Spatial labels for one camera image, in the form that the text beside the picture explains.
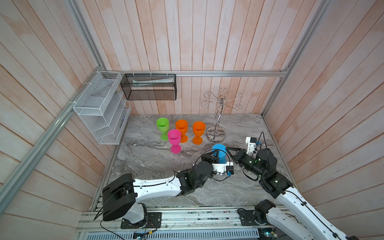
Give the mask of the blue plastic wine glass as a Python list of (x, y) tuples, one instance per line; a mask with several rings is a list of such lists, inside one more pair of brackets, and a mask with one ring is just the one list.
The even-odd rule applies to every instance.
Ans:
[(214, 151), (213, 156), (219, 157), (219, 164), (227, 163), (227, 150), (224, 145), (215, 144), (213, 145), (212, 150)]

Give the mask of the orange wine glass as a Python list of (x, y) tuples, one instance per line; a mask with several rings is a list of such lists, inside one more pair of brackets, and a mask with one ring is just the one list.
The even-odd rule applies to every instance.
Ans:
[(200, 145), (203, 142), (202, 135), (205, 133), (206, 125), (203, 122), (197, 121), (193, 124), (193, 133), (195, 137), (193, 138), (193, 143), (195, 145)]
[(175, 127), (182, 134), (181, 143), (186, 143), (189, 140), (189, 138), (186, 136), (186, 133), (188, 131), (188, 122), (186, 120), (178, 120), (175, 123)]

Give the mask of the orange wine glass front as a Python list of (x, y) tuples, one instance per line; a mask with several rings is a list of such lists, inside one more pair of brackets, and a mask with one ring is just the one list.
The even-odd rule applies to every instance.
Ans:
[(188, 131), (188, 122), (186, 120), (178, 120), (175, 123), (175, 127), (182, 134), (181, 143), (186, 143), (189, 140), (189, 138), (186, 136), (186, 133)]

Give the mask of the pink plastic wine glass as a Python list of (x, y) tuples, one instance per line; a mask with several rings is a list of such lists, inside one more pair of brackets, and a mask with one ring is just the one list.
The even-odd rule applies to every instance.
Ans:
[(182, 134), (179, 130), (174, 129), (168, 132), (168, 139), (171, 146), (171, 152), (173, 154), (178, 154), (181, 152), (182, 147), (180, 146)]

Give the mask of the green plastic wine glass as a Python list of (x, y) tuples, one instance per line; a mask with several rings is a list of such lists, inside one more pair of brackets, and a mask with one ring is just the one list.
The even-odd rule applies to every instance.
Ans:
[(156, 125), (159, 129), (159, 131), (162, 133), (161, 135), (161, 139), (163, 141), (167, 141), (168, 140), (168, 131), (169, 131), (169, 120), (167, 118), (159, 118), (157, 121), (156, 121)]

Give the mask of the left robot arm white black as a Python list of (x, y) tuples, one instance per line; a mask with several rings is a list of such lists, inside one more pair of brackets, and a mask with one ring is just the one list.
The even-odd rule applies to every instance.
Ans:
[(214, 175), (231, 176), (233, 163), (220, 163), (220, 150), (211, 150), (200, 156), (201, 161), (191, 168), (174, 172), (169, 178), (155, 180), (134, 179), (128, 173), (120, 176), (102, 190), (103, 206), (99, 215), (103, 221), (113, 221), (119, 218), (128, 220), (131, 224), (146, 221), (147, 209), (144, 200), (157, 197), (177, 197), (193, 193), (204, 186)]

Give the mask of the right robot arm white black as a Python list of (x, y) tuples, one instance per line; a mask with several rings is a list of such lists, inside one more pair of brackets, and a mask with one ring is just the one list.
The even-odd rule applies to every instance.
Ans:
[(263, 189), (287, 207), (296, 220), (286, 216), (275, 204), (264, 200), (255, 206), (254, 219), (258, 224), (271, 224), (293, 240), (355, 240), (323, 217), (295, 188), (277, 171), (277, 158), (268, 148), (260, 149), (253, 156), (245, 149), (227, 148), (233, 162), (259, 177)]

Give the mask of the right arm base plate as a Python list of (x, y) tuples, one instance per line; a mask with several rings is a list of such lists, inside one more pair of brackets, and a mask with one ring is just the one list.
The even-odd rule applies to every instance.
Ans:
[(255, 220), (254, 211), (246, 210), (243, 208), (237, 209), (237, 213), (240, 216), (242, 226), (259, 226)]

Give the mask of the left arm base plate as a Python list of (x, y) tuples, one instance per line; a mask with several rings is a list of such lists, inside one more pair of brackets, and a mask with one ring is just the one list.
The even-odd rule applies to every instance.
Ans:
[(132, 224), (129, 220), (122, 219), (121, 229), (143, 229), (143, 228), (161, 228), (162, 213), (149, 212), (145, 214), (143, 220), (138, 223)]

